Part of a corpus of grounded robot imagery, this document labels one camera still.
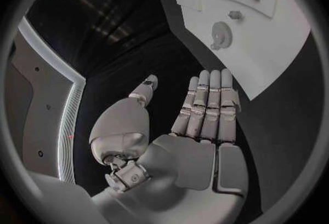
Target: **curved light strip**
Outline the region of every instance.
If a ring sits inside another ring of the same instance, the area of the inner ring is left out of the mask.
[[[58,132],[57,161],[59,179],[75,183],[73,171],[73,136],[77,112],[86,79],[53,52],[50,46],[38,35],[25,17],[19,25],[19,30],[28,44],[40,57],[72,82]]]

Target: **robotic arm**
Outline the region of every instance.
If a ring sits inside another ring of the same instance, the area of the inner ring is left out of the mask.
[[[192,77],[171,133],[148,145],[145,107],[156,87],[149,76],[96,122],[92,152],[112,172],[93,200],[111,223],[233,223],[248,172],[234,145],[240,103],[230,71]]]

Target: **robotic hand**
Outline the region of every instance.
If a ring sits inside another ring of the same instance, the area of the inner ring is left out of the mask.
[[[149,76],[96,122],[92,152],[112,167],[105,176],[110,187],[93,197],[96,205],[111,223],[233,223],[248,172],[234,145],[240,103],[230,71],[192,77],[171,133],[148,145],[145,107],[156,87]]]

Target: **white panel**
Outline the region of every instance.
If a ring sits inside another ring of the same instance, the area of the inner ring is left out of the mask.
[[[201,0],[202,11],[180,1],[185,27],[209,49],[213,43],[212,26],[227,23],[233,42],[226,49],[212,50],[232,72],[252,100],[273,83],[289,66],[308,37],[309,24],[294,0],[264,1],[245,5],[244,0]],[[242,21],[228,17],[231,10],[243,14]]]

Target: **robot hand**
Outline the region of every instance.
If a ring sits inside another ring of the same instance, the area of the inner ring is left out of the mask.
[[[123,118],[123,111],[114,106],[125,101],[135,101],[139,110],[146,111],[143,102],[149,102],[150,97],[145,101],[138,91],[106,110],[106,115],[99,118],[103,122],[97,121],[92,131],[93,154],[98,154],[97,149],[102,147],[103,164],[108,164],[108,160],[114,169],[106,175],[110,187],[93,197],[96,205],[112,223],[233,223],[247,195],[248,173],[243,154],[234,145],[235,115],[240,104],[232,88],[231,73],[227,69],[211,74],[202,71],[199,78],[192,77],[172,132],[130,156],[140,156],[138,160],[113,166],[114,158],[127,160],[130,152],[114,150],[113,134],[109,134],[109,124],[114,122],[110,118],[121,124],[118,119]],[[130,112],[135,114],[132,110],[126,112],[129,121],[133,119]],[[104,125],[107,132],[98,134],[97,127]],[[121,126],[121,131],[131,132],[124,124]],[[106,134],[107,137],[96,137]],[[116,135],[124,142],[124,134]],[[93,147],[96,139],[100,142]]]

